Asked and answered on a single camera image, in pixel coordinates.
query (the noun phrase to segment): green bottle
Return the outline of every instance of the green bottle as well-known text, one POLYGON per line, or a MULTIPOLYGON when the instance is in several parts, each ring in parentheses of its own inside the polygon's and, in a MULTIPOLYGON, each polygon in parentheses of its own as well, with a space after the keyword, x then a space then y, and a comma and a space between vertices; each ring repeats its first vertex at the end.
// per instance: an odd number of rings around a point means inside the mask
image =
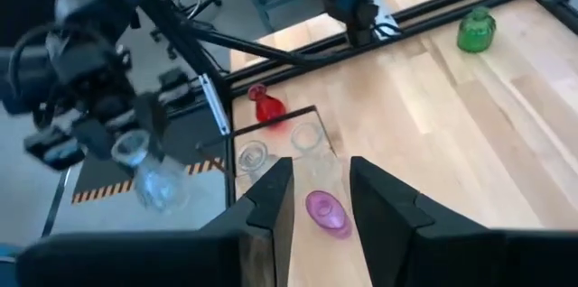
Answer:
POLYGON ((474 8, 460 22, 458 47, 466 52, 482 52, 488 49, 494 39, 496 20, 486 7, 474 8))

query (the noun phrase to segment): wire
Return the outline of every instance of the wire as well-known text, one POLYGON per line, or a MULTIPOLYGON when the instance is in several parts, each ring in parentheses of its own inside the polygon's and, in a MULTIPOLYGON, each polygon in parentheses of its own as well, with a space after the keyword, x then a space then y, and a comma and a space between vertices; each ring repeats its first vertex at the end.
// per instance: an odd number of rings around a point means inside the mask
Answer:
MULTIPOLYGON (((207 55, 207 57, 210 58, 210 60, 213 62, 213 64, 214 64, 215 66, 217 66, 217 68, 219 68, 219 71, 220 71, 220 72, 225 73, 225 74, 230 74, 230 70, 223 69, 223 68, 220 66, 220 64, 217 62, 217 60, 215 59, 215 57, 214 57, 212 54, 210 54, 210 52, 207 50, 207 48, 203 47, 202 45, 201 45, 200 48, 201 48, 202 51, 205 53, 205 55, 207 55)), ((199 80, 199 76, 195 76, 195 77, 193 77, 192 79, 189 79, 189 83, 194 83, 195 81, 198 81, 198 80, 199 80)))
POLYGON ((381 35, 383 35, 383 36, 391 37, 390 34, 387 34, 387 33, 385 33, 383 30, 381 30, 382 27, 387 27, 387 28, 389 28, 389 29, 391 29, 391 30, 393 30, 393 31, 395 31, 395 32, 398 32, 398 33, 402 33, 402 32, 403 32, 400 28, 398 28, 397 26, 392 25, 392 24, 390 24, 390 23, 377 23, 377 24, 373 25, 371 28, 374 29, 374 30, 378 30, 378 31, 379 31, 379 34, 381 34, 381 35))
MULTIPOLYGON (((173 0, 173 1, 174 1, 179 7, 183 7, 183 6, 182 6, 182 3, 181 3, 181 0, 173 0)), ((190 12, 190 13, 187 15, 187 19, 191 19, 191 18, 197 13, 197 11, 199 10, 199 8, 200 8, 200 0, 197 0, 197 3, 196 3, 196 5, 195 5, 195 7, 192 9, 192 12, 190 12)))
POLYGON ((92 31, 87 28, 83 28, 76 24, 56 24, 56 23, 48 23, 45 25, 40 25, 35 28, 32 28, 30 31, 25 33, 20 40, 14 46, 14 50, 10 55, 10 61, 8 63, 8 82, 12 87, 12 93, 14 97, 21 98, 22 97, 22 88, 20 83, 20 59, 22 57, 22 53, 24 48, 30 44, 31 41, 37 39, 41 35, 46 35, 53 31, 71 31, 77 33, 84 33, 90 36, 93 40, 95 40, 103 49, 103 51, 107 51, 109 53, 115 54, 115 48, 113 45, 108 43, 108 41, 102 36, 102 34, 92 31))

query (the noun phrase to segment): clear glass vase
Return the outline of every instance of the clear glass vase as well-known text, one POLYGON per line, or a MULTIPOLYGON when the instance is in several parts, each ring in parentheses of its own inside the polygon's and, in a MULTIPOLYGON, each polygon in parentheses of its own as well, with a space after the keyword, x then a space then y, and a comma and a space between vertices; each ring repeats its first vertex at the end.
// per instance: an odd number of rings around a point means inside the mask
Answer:
POLYGON ((315 178, 339 178, 340 162, 327 144, 323 128, 315 123, 304 123, 291 132, 293 147, 303 156, 303 162, 315 178))
POLYGON ((238 166, 248 174, 251 184, 255 184, 277 161, 279 157, 269 153, 264 143, 251 141, 241 147, 238 166))
POLYGON ((149 141, 150 135, 145 130, 132 130, 118 137, 112 156, 135 170, 135 192, 141 204, 162 214, 170 214, 183 208, 189 200, 184 186, 187 175, 178 171, 181 166, 174 166, 179 164, 177 161, 166 160, 169 156, 165 156, 163 162, 152 156, 148 151, 149 141))

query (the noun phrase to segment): caution tape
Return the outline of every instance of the caution tape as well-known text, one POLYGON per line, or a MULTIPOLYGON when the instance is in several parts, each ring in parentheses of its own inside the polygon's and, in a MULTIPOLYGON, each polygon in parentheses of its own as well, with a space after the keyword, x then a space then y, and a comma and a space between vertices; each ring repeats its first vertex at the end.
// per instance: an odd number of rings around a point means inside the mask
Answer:
MULTIPOLYGON (((219 164, 220 166, 223 167, 225 166, 224 160, 221 160, 219 157, 216 157, 214 162, 219 164)), ((199 173, 212 171, 216 169, 217 169, 216 166, 212 162, 205 161, 187 165, 185 170, 189 175, 196 175, 199 173)), ((125 193, 132 190, 134 187, 135 187, 134 181, 131 179, 126 180, 124 182, 119 182, 117 184, 111 184, 109 186, 105 186, 100 189, 93 189, 91 191, 79 192, 74 194, 74 196, 72 196, 72 204, 103 199, 106 197, 114 196, 118 193, 125 193)))

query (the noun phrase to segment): red glass vase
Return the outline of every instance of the red glass vase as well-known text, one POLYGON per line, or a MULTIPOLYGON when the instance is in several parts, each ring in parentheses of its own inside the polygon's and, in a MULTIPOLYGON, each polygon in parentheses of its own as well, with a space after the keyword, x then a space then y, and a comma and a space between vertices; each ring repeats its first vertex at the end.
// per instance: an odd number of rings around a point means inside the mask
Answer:
POLYGON ((260 123, 272 120, 286 113, 283 102, 267 95, 263 84, 256 84, 249 89, 249 99, 255 101, 256 120, 260 123))

